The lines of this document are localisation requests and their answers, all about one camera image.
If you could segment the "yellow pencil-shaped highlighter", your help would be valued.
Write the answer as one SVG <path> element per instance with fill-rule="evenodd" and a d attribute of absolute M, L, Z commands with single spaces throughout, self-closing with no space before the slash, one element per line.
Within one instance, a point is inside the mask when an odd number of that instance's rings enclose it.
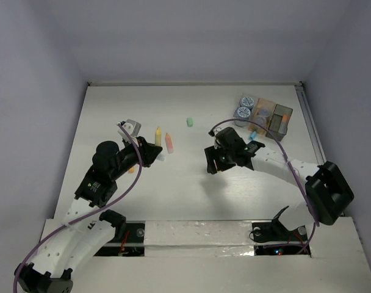
<path fill-rule="evenodd" d="M 154 141 L 155 146 L 160 147 L 162 145 L 162 132 L 161 132 L 160 126 L 157 127 L 154 138 L 155 138 L 155 141 Z"/>

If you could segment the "blue lid jar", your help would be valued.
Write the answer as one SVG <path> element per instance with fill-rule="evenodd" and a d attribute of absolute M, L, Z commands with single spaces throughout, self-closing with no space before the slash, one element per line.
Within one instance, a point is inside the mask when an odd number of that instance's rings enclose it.
<path fill-rule="evenodd" d="M 238 127 L 246 127 L 249 125 L 249 120 L 251 117 L 251 110 L 246 107 L 238 106 L 235 110 L 233 117 L 236 118 L 236 121 L 233 123 Z"/>
<path fill-rule="evenodd" d="M 255 99 L 250 95 L 243 95 L 239 101 L 240 107 L 246 107 L 249 110 L 252 110 L 255 105 Z"/>

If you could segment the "clear jar blue clips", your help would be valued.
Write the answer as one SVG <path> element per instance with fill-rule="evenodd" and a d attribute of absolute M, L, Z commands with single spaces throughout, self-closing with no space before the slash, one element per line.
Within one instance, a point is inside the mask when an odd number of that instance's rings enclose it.
<path fill-rule="evenodd" d="M 258 116 L 269 119 L 271 116 L 271 110 L 268 107 L 260 107 L 258 110 Z"/>

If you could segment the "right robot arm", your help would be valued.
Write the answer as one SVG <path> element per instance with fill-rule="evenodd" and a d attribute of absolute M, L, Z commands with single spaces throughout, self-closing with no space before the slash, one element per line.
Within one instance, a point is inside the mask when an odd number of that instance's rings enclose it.
<path fill-rule="evenodd" d="M 282 208 L 273 218 L 271 232 L 277 239 L 285 239 L 294 229 L 311 223 L 333 225 L 354 199 L 339 167 L 330 161 L 311 164 L 255 140 L 245 143 L 232 127 L 209 134 L 214 138 L 214 145 L 204 150 L 209 174 L 245 167 L 299 188 L 303 202 Z"/>

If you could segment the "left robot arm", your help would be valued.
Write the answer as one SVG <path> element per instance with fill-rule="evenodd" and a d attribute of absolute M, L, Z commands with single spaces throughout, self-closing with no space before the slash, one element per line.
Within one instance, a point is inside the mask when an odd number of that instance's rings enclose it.
<path fill-rule="evenodd" d="M 71 292 L 73 274 L 108 241 L 126 232 L 125 216 L 110 209 L 117 179 L 138 165 L 150 167 L 161 146 L 143 137 L 126 137 L 120 149 L 113 141 L 96 147 L 92 165 L 75 192 L 62 225 L 44 237 L 18 265 L 13 291 Z"/>

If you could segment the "blue pencil-shaped highlighter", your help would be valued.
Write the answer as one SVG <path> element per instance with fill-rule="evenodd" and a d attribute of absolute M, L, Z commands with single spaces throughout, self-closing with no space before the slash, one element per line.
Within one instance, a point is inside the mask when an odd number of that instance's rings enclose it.
<path fill-rule="evenodd" d="M 163 154 L 159 154 L 159 155 L 157 156 L 157 160 L 159 160 L 159 161 L 164 161 L 164 160 L 165 160 L 165 156 L 164 156 Z"/>

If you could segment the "pink pencil-shaped highlighter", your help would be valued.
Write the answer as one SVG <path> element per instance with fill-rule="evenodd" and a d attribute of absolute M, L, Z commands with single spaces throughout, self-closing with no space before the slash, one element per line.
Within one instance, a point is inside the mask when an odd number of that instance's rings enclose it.
<path fill-rule="evenodd" d="M 165 144 L 167 147 L 168 154 L 172 154 L 174 152 L 174 148 L 173 148 L 173 142 L 172 142 L 172 139 L 169 133 L 166 133 L 165 135 Z"/>

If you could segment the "small blue eraser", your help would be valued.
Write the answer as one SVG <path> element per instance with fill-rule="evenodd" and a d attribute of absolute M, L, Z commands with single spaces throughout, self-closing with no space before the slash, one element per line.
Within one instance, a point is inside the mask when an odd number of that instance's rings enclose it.
<path fill-rule="evenodd" d="M 253 131 L 253 132 L 250 134 L 250 136 L 249 136 L 249 140 L 250 140 L 250 141 L 254 140 L 254 139 L 256 138 L 256 136 L 257 136 L 257 132 L 256 132 L 256 131 Z"/>

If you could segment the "green eraser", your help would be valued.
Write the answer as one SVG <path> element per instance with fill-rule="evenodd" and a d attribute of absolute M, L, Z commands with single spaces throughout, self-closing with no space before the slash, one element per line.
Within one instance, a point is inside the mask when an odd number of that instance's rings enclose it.
<path fill-rule="evenodd" d="M 191 117 L 188 117 L 186 119 L 186 123 L 187 123 L 188 127 L 192 127 L 193 126 L 193 119 Z"/>

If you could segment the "clear plastic bin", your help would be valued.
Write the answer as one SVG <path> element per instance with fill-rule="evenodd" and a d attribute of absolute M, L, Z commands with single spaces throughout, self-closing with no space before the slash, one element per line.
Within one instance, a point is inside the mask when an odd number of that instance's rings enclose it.
<path fill-rule="evenodd" d="M 256 96 L 244 93 L 234 111 L 233 117 L 236 118 L 236 120 L 232 123 L 240 128 L 249 127 L 249 121 L 251 120 L 258 100 L 259 98 Z"/>

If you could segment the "amber plastic bin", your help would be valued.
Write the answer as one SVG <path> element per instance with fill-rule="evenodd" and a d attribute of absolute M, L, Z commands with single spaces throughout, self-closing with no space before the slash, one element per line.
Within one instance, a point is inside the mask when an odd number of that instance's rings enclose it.
<path fill-rule="evenodd" d="M 266 130 L 272 119 L 276 103 L 267 99 L 259 98 L 256 105 L 253 107 L 251 123 L 248 129 L 256 131 L 259 135 L 265 135 Z"/>

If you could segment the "grey plastic bin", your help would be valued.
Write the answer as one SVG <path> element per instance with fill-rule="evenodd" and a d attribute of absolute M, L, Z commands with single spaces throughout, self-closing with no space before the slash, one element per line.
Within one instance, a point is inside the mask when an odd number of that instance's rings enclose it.
<path fill-rule="evenodd" d="M 275 109 L 270 119 L 270 124 L 268 126 L 268 132 L 265 133 L 265 136 L 269 139 L 276 138 L 278 141 L 282 141 L 282 139 L 286 136 L 287 133 L 280 134 L 278 132 L 279 126 L 281 124 L 281 119 L 283 115 L 285 114 L 288 115 L 289 116 L 288 124 L 289 124 L 290 118 L 292 116 L 292 112 L 293 112 L 293 109 L 280 105 L 280 104 L 276 104 Z"/>

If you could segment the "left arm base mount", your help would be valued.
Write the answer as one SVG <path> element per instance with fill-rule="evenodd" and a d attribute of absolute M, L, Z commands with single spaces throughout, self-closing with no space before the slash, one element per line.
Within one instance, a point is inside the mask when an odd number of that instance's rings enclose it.
<path fill-rule="evenodd" d="M 128 222 L 122 237 L 115 237 L 100 248 L 95 256 L 140 257 L 145 255 L 145 222 Z"/>

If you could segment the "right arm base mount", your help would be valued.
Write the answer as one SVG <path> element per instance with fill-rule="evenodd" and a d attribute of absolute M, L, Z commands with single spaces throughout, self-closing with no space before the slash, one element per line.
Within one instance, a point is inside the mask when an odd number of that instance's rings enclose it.
<path fill-rule="evenodd" d="M 248 237 L 256 256 L 311 255 L 305 226 L 289 231 L 278 222 L 254 222 Z"/>

